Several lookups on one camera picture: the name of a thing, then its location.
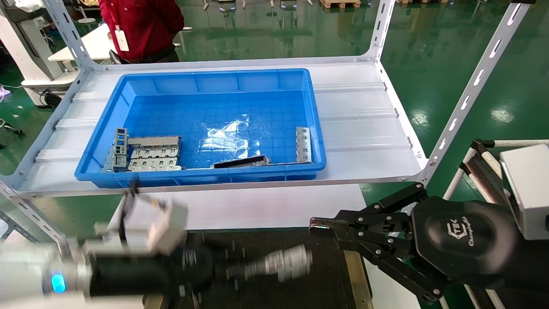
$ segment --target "black mat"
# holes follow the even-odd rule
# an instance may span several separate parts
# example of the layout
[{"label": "black mat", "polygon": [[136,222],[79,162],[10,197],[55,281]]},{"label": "black mat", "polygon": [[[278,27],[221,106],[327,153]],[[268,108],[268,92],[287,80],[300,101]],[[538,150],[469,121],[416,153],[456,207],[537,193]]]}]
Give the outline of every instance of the black mat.
[{"label": "black mat", "polygon": [[[251,231],[206,233],[206,240],[245,247],[250,257],[305,244],[312,251],[311,273],[279,283],[276,276],[262,277],[227,297],[204,297],[202,309],[355,309],[349,275],[342,251],[331,239],[311,236],[307,231]],[[180,309],[193,308],[186,297]]]}]

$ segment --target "black cable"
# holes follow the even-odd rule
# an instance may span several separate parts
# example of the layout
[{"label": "black cable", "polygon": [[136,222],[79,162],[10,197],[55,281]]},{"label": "black cable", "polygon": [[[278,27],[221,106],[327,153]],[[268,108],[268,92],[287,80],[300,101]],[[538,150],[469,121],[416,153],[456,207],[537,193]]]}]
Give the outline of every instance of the black cable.
[{"label": "black cable", "polygon": [[120,237],[120,242],[122,244],[127,244],[126,238],[126,217],[133,211],[135,206],[135,200],[139,194],[139,180],[133,180],[129,192],[125,193],[124,204],[122,204],[122,209],[120,211],[120,219],[118,222],[118,236]]},{"label": "black cable", "polygon": [[42,103],[45,107],[51,109],[52,111],[55,111],[55,109],[59,106],[59,103],[61,103],[61,97],[51,93],[49,89],[45,89],[44,91],[42,91],[39,100],[40,103]]}]

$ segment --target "lanyard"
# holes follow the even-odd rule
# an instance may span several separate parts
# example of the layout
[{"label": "lanyard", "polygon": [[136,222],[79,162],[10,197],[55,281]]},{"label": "lanyard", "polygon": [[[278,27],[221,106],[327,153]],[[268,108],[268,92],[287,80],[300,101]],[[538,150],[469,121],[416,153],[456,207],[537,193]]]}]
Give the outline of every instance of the lanyard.
[{"label": "lanyard", "polygon": [[114,26],[117,30],[120,30],[120,24],[118,23],[118,6],[116,0],[110,0],[110,7],[107,5],[110,17],[113,20]]}]

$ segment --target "white desk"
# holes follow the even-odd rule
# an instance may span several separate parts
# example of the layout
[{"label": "white desk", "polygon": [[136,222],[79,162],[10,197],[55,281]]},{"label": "white desk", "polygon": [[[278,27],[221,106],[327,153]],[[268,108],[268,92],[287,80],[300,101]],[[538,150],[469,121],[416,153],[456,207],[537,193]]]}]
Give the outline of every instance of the white desk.
[{"label": "white desk", "polygon": [[[82,43],[92,60],[107,60],[109,59],[109,50],[115,50],[114,44],[109,40],[107,33],[109,33],[109,27],[107,27],[106,24],[103,24],[82,37]],[[48,60],[63,62],[74,60],[74,57],[69,48],[65,47],[49,56]]]}]

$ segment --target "corrugated shelf surface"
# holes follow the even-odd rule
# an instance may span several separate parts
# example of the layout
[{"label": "corrugated shelf surface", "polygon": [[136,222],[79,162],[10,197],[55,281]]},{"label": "corrugated shelf surface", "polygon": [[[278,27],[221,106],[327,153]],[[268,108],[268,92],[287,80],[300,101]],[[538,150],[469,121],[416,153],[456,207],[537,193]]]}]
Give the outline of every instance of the corrugated shelf surface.
[{"label": "corrugated shelf surface", "polygon": [[[406,115],[397,112],[402,110],[397,99],[391,102],[390,97],[396,95],[390,85],[382,82],[377,66],[352,60],[317,63],[315,59],[321,58],[206,62],[200,63],[200,67],[181,63],[177,64],[179,67],[171,64],[161,66],[167,69],[140,70],[136,69],[139,65],[129,65],[92,72],[74,96],[47,146],[38,154],[19,191],[23,195],[41,196],[119,192],[120,189],[99,189],[90,182],[78,181],[74,171],[120,76],[147,72],[306,68],[315,89],[328,162],[315,180],[153,187],[146,188],[147,192],[397,181],[419,173],[420,156],[412,151],[410,143],[410,139],[417,137],[411,127],[403,126],[400,118]],[[228,63],[235,66],[221,66]]]}]

